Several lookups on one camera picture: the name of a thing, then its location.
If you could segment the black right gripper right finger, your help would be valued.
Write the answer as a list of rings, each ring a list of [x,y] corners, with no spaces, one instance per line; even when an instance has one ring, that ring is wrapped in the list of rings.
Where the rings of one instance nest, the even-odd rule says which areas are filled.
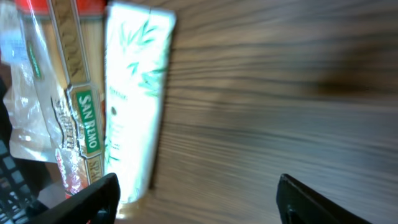
[[[283,224],[369,224],[288,174],[280,176],[276,203]]]

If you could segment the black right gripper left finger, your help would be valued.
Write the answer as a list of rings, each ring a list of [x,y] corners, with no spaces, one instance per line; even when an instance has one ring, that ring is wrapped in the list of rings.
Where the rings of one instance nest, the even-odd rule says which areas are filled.
[[[34,217],[30,224],[114,224],[121,191],[115,173]]]

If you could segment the beige vacuum food pouch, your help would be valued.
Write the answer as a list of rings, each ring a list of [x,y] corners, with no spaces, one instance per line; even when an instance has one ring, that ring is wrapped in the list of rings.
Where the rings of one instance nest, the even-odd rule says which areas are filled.
[[[12,124],[11,155],[54,163],[55,151],[35,90],[18,11],[12,1],[1,1],[1,62],[11,67],[12,83],[3,99]]]

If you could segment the white bamboo print tube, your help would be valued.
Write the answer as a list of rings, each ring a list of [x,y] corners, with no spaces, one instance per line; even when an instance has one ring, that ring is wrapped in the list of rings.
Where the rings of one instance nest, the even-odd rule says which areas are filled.
[[[105,42],[105,171],[115,173],[121,203],[149,188],[157,150],[175,13],[113,1]]]

